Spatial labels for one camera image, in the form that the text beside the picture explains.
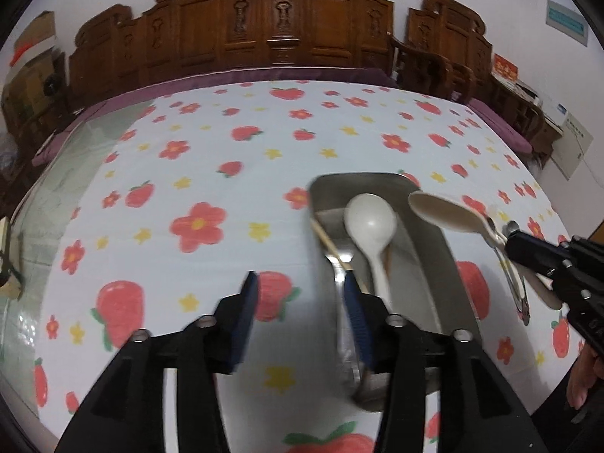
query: tablecloth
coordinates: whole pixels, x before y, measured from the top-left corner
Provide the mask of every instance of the tablecloth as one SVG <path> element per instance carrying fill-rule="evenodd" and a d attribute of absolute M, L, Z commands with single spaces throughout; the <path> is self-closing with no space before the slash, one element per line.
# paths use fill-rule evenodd
<path fill-rule="evenodd" d="M 35 345 L 43 424 L 60 436 L 134 329 L 179 330 L 256 270 L 246 359 L 218 381 L 231 449 L 371 451 L 381 415 L 357 409 L 337 382 L 306 211 L 313 178 L 351 171 L 398 172 L 499 226 L 514 219 L 551 242 L 567 236 L 530 173 L 463 105 L 312 81 L 163 96 L 116 142 L 60 241 Z M 479 236 L 445 236 L 461 271 L 481 276 L 472 299 L 485 350 L 534 410 L 577 356 L 578 335 L 530 290 L 524 327 L 495 254 Z M 426 451 L 436 450 L 437 412 L 433 394 Z"/>

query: white wall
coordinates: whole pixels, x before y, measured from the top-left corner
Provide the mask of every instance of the white wall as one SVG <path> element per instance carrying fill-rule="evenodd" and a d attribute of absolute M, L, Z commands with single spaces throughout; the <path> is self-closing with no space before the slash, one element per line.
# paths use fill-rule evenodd
<path fill-rule="evenodd" d="M 404 36 L 408 7 L 422 0 L 394 1 L 394 31 Z M 559 98 L 594 136 L 587 161 L 604 177 L 604 52 L 590 31 L 587 48 L 545 25 L 547 0 L 458 0 L 476 10 L 487 25 L 493 50 L 519 68 L 520 78 Z M 570 0 L 553 0 L 570 8 Z M 153 0 L 34 0 L 0 50 L 0 82 L 8 70 L 14 39 L 37 14 L 53 10 L 62 49 L 70 54 L 79 27 L 95 14 L 116 3 L 129 5 L 135 15 L 150 8 Z M 570 181 L 549 163 L 541 179 L 544 190 L 570 233 L 588 235 L 604 218 L 604 193 L 581 164 Z"/>

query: stainless steel tray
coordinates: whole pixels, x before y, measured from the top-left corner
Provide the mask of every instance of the stainless steel tray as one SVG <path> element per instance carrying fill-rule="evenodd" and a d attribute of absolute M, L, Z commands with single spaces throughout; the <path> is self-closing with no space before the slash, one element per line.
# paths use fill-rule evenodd
<path fill-rule="evenodd" d="M 362 193 L 380 196 L 397 215 L 396 234 L 385 251 L 394 313 L 400 313 L 422 330 L 450 334 L 465 328 L 480 342 L 472 304 L 461 281 L 455 260 L 439 228 L 418 218 L 407 198 L 418 190 L 406 177 L 393 173 L 345 173 L 317 177 L 309 188 L 311 216 L 336 243 L 344 262 L 367 289 L 373 292 L 371 269 L 344 227 L 344 209 Z M 333 324 L 337 362 L 347 394 L 361 408 L 383 409 L 388 386 L 387 374 L 371 374 L 356 359 L 347 316 L 341 298 L 343 271 L 337 260 L 330 262 L 315 237 L 318 254 L 319 289 L 325 299 L 328 319 Z M 428 393 L 438 390 L 437 370 L 427 370 Z"/>

